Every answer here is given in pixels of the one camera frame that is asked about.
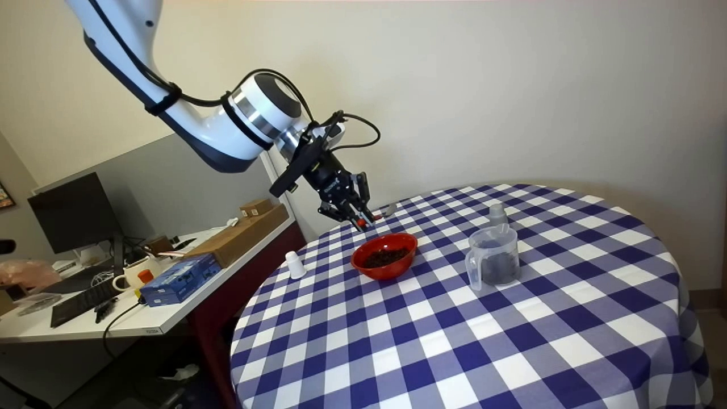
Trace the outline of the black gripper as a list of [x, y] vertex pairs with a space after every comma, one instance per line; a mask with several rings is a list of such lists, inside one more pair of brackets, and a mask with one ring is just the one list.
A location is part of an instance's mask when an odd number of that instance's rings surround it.
[[372, 223], [372, 213], [367, 208], [370, 189], [367, 176], [364, 172], [350, 172], [343, 163], [331, 155], [331, 182], [318, 193], [319, 205], [318, 211], [333, 221], [350, 223], [354, 228], [354, 217]]

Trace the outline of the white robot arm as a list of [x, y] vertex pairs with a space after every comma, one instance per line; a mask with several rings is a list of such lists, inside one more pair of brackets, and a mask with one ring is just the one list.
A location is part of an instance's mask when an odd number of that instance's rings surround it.
[[65, 0], [81, 25], [90, 54], [218, 172], [243, 172], [264, 149], [276, 147], [286, 167], [269, 193], [318, 193], [318, 211], [366, 230], [367, 180], [350, 172], [333, 153], [344, 131], [344, 111], [315, 120], [297, 87], [272, 69], [253, 69], [218, 98], [192, 98], [153, 70], [152, 42], [161, 0]]

